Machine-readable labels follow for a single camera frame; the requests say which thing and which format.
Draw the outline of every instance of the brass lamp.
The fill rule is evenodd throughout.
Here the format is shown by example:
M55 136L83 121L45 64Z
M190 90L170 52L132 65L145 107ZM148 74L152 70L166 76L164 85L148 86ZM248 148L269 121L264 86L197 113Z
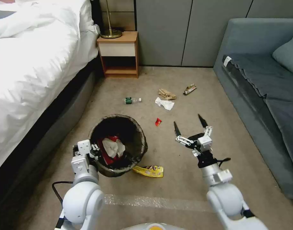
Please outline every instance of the brass lamp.
M102 38L117 38L117 37L120 37L120 36L122 36L122 31L114 30L114 29L111 28L109 9L108 9L108 0L106 0L106 4L107 4L107 17L108 17L109 29L105 30L103 33L101 33L101 37Z

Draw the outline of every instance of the brown paper bag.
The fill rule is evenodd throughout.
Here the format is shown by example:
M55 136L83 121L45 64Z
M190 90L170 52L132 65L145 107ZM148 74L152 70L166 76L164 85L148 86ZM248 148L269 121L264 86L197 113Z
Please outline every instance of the brown paper bag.
M159 89L158 94L163 96L166 100L174 100L174 99L176 99L176 95L170 93L166 89L162 89L162 88Z

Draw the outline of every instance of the white tissue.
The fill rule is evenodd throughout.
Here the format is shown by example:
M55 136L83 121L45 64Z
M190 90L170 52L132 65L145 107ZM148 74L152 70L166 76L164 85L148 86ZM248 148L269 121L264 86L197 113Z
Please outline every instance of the white tissue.
M174 106L174 102L161 100L159 97L155 100L155 103L160 107L163 106L166 110L171 110Z
M104 149L106 150L106 153L111 158L115 158L116 155L118 155L119 157L123 155L125 151L125 145L123 145L119 139L117 139L116 142L114 142L108 138L105 138L102 142Z

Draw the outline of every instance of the white duvet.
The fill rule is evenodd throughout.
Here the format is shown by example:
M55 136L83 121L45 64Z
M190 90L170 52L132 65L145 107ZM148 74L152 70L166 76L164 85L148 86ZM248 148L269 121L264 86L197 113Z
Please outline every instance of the white duvet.
M97 56L97 28L89 0L28 2L0 19L0 166Z

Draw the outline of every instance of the beige carpet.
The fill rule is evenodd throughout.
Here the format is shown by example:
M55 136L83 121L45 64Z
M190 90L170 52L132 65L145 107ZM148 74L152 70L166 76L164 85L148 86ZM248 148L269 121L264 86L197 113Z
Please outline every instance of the beige carpet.
M188 96L182 95L192 83L197 89ZM159 88L178 96L171 111L154 103ZM127 96L141 97L142 102L124 105L122 98ZM149 150L139 165L162 165L165 172L163 178L147 178L134 172L119 178L100 176L103 192L112 194L114 202L119 199L128 205L106 204L96 229L117 230L152 221L192 230L196 226L222 229L206 202L207 187L197 159L189 149L175 142L173 121L177 121L184 136L203 131L198 113L214 127L215 157L232 158L223 168L230 169L233 183L240 188L251 210L269 229L293 229L293 202L281 193L213 70L174 67L145 67L139 79L105 79L96 85L81 120L56 151L53 163L22 213L18 229L54 228L61 206L51 189L52 182L73 180L72 145L86 139L101 117L114 113L133 117L144 130ZM158 127L157 118L162 120ZM62 195L67 189L68 185L58 186ZM155 203L150 203L158 198L164 198L166 206L155 208Z

